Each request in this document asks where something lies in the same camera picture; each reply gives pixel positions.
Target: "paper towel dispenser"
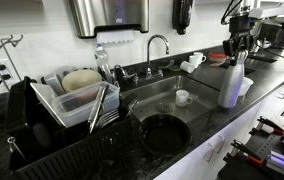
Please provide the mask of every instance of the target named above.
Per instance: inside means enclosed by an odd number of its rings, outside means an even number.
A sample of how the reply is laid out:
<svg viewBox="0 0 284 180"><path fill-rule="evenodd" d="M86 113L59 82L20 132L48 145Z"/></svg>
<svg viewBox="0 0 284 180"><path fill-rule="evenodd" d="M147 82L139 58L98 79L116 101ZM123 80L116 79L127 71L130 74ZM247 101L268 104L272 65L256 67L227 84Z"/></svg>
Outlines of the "paper towel dispenser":
<svg viewBox="0 0 284 180"><path fill-rule="evenodd" d="M65 0L76 36L94 38L99 31L149 31L149 0Z"/></svg>

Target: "spray bottle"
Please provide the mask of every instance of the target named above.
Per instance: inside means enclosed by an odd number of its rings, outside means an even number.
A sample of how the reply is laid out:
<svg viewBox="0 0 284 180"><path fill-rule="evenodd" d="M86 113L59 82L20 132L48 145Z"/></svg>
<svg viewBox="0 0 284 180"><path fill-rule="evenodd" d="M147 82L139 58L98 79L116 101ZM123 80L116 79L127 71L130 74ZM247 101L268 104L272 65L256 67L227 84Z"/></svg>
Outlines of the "spray bottle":
<svg viewBox="0 0 284 180"><path fill-rule="evenodd" d="M233 108L238 99L244 78L244 61L248 51L239 52L237 60L231 60L230 66L224 74L224 79L218 103L225 108Z"/></svg>
<svg viewBox="0 0 284 180"><path fill-rule="evenodd" d="M104 50L103 46L98 44L95 51L95 59L98 65L98 71L102 77L109 83L113 83L112 75L110 71L110 65L108 63L108 54Z"/></svg>

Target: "electrical outlet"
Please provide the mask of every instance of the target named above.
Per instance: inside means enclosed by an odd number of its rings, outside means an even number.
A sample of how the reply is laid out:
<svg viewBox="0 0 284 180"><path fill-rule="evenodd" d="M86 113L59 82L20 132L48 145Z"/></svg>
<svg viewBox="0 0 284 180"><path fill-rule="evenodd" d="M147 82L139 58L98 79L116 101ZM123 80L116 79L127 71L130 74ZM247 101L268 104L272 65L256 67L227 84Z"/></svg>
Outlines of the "electrical outlet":
<svg viewBox="0 0 284 180"><path fill-rule="evenodd" d="M10 74L11 78L5 80L6 84L8 85L9 88L11 88L11 86L13 84L16 84L18 82L20 82L20 79L17 75L17 73L15 72L13 65L11 64L9 59L0 59L0 65L5 65L6 69L0 71L1 75L4 74Z"/></svg>

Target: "metal tongs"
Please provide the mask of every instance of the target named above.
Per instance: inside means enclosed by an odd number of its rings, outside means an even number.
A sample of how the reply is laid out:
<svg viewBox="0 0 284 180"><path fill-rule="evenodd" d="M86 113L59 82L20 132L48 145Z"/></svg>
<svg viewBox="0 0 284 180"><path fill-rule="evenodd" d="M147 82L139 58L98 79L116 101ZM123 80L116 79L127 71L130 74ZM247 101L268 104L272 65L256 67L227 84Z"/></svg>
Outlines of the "metal tongs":
<svg viewBox="0 0 284 180"><path fill-rule="evenodd" d="M88 119L88 123L90 124L90 130L89 134L92 134L93 130L96 128L96 125L98 124L98 120L101 114L102 104L106 95L106 92L109 89L109 85L106 86L100 86L98 94L95 99L95 104L93 105L93 108L91 110L91 114Z"/></svg>

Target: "black countertop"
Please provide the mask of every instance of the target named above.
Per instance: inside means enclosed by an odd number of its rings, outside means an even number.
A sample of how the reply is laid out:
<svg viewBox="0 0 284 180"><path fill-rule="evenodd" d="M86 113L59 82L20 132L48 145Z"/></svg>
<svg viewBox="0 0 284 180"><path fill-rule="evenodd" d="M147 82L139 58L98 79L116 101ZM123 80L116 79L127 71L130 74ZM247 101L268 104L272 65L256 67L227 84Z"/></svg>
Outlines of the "black countertop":
<svg viewBox="0 0 284 180"><path fill-rule="evenodd" d="M202 52L207 54L209 51L217 50L221 50L221 47L204 49ZM284 50L272 51L284 56ZM160 59L156 62L168 62L170 59L181 62L187 60L187 57L190 54L192 54L192 52ZM284 84L284 59L266 52L259 52L258 56L276 59L277 61L269 63L247 59L245 67L254 72L245 76L252 79L254 84L250 87L246 96L239 98L236 106L232 109L216 107L188 122L187 126L192 134L192 141L190 146L183 153L174 157L154 156L144 151L135 134L133 137L134 143L128 145L128 147L123 152L119 153L118 156L101 161L93 168L93 170L91 170L90 175L86 179L153 179L168 169L178 160L186 156L204 141L233 122L241 114ZM138 69L139 72L144 72L144 64L142 64L142 66L129 66L126 68L130 68L130 70L135 68L135 70ZM222 83L222 75L225 71L226 69L224 68L210 66L209 61L206 61L191 74L183 72L178 72L178 74L183 74L219 90ZM176 73L172 72L164 72L164 74L165 77L176 75ZM6 141L9 135L6 134L4 129L7 99L8 94L0 95L0 179L15 179L10 175L10 171L8 170L10 153L9 145ZM136 130L138 126L139 122L133 122L134 130Z"/></svg>

